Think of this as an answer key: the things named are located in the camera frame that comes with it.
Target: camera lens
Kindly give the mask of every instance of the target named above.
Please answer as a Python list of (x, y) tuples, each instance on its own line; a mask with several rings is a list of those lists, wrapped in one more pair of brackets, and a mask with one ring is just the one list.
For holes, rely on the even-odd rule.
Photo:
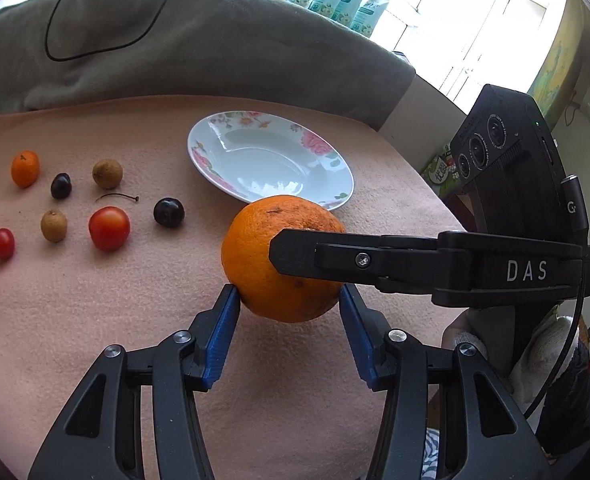
[(470, 139), (470, 154), (473, 156), (473, 162), (478, 168), (483, 168), (488, 162), (486, 147), (479, 135), (475, 135)]
[(461, 153), (459, 155), (459, 171), (461, 171), (461, 174), (464, 178), (468, 178), (468, 176), (470, 175), (470, 164), (468, 163), (468, 159), (466, 158), (466, 156)]
[(496, 115), (491, 115), (488, 118), (488, 136), (491, 139), (492, 145), (496, 148), (501, 148), (504, 142), (506, 142), (504, 122)]

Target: plate rim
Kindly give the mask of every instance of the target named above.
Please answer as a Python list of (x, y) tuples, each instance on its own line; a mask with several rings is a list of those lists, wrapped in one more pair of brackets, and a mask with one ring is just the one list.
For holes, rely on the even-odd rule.
[[(202, 169), (202, 167), (197, 163), (197, 161), (195, 160), (193, 154), (192, 154), (192, 150), (190, 148), (190, 137), (192, 135), (192, 133), (195, 131), (195, 128), (198, 126), (198, 124), (202, 123), (203, 121), (208, 122), (209, 119), (211, 119), (212, 117), (221, 115), (221, 114), (229, 114), (229, 113), (258, 113), (258, 114), (262, 114), (265, 116), (270, 116), (270, 117), (274, 117), (277, 119), (281, 119), (284, 121), (288, 121), (291, 124), (295, 124), (297, 126), (300, 126), (301, 128), (303, 128), (305, 131), (307, 132), (311, 132), (315, 137), (318, 137), (319, 139), (323, 140), (323, 142), (325, 142), (326, 144), (328, 144), (334, 151), (335, 153), (337, 153), (337, 155), (341, 158), (341, 160), (344, 162), (344, 164), (346, 165), (346, 169), (348, 170), (348, 174), (350, 175), (350, 192), (347, 194), (347, 196), (345, 196), (343, 199), (341, 199), (341, 202), (339, 202), (336, 205), (333, 205), (332, 207), (324, 207), (323, 205), (317, 203), (317, 202), (313, 202), (316, 203), (319, 207), (323, 207), (324, 209), (326, 209), (326, 211), (333, 211), (335, 209), (338, 209), (340, 207), (342, 207), (345, 203), (348, 202), (348, 200), (351, 199), (354, 191), (355, 191), (355, 177), (352, 174), (352, 170), (350, 169), (350, 166), (348, 165), (348, 162), (346, 162), (346, 159), (344, 158), (344, 156), (335, 149), (335, 147), (328, 142), (325, 138), (323, 138), (321, 135), (319, 135), (318, 133), (314, 132), (313, 130), (311, 130), (310, 128), (304, 126), (303, 124), (297, 123), (297, 121), (293, 121), (291, 119), (288, 119), (286, 117), (282, 117), (282, 116), (278, 116), (275, 114), (271, 114), (269, 112), (259, 112), (257, 110), (224, 110), (221, 112), (214, 112), (212, 114), (209, 114), (205, 117), (202, 117), (199, 121), (197, 121), (195, 124), (193, 124), (192, 128), (190, 129), (190, 131), (188, 132), (188, 137), (186, 139), (186, 147), (188, 150), (188, 156), (190, 157), (190, 161), (192, 162), (192, 164), (195, 166), (195, 168), (197, 168), (197, 171), (199, 171), (201, 173), (201, 176), (203, 176), (210, 184), (212, 184), (213, 186), (217, 187), (218, 189), (222, 190), (224, 193), (235, 197), (238, 200), (241, 200), (242, 202), (245, 202), (247, 204), (250, 204), (252, 202), (256, 202), (256, 200), (250, 200), (248, 197), (246, 197), (245, 195), (235, 191), (231, 191), (229, 189), (227, 189), (226, 187), (222, 186), (219, 182), (215, 181), (212, 179), (212, 177), (207, 174), (207, 172)], [(285, 196), (297, 196), (297, 195), (290, 195), (290, 194), (284, 194)]]

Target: black fruit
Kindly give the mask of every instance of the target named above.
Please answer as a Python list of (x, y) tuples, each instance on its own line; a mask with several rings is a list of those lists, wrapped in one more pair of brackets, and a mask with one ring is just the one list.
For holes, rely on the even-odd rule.
[(67, 173), (59, 173), (50, 184), (50, 194), (57, 200), (62, 200), (70, 195), (73, 185)]
[(164, 227), (174, 228), (184, 220), (184, 206), (176, 198), (163, 198), (155, 204), (155, 222)]

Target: floral plate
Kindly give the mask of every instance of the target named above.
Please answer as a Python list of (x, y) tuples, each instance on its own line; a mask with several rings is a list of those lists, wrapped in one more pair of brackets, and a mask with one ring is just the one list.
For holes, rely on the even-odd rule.
[(287, 194), (332, 210), (348, 202), (354, 188), (346, 161), (328, 142), (270, 114), (206, 117), (188, 134), (188, 154), (211, 183), (248, 203)]

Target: red tomato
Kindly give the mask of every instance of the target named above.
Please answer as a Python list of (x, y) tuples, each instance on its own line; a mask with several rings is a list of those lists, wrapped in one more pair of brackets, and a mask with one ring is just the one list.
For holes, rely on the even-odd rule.
[(119, 249), (130, 234), (130, 220), (120, 208), (108, 206), (95, 211), (88, 221), (92, 243), (102, 251)]
[(8, 260), (14, 254), (14, 236), (8, 229), (0, 229), (0, 259)]

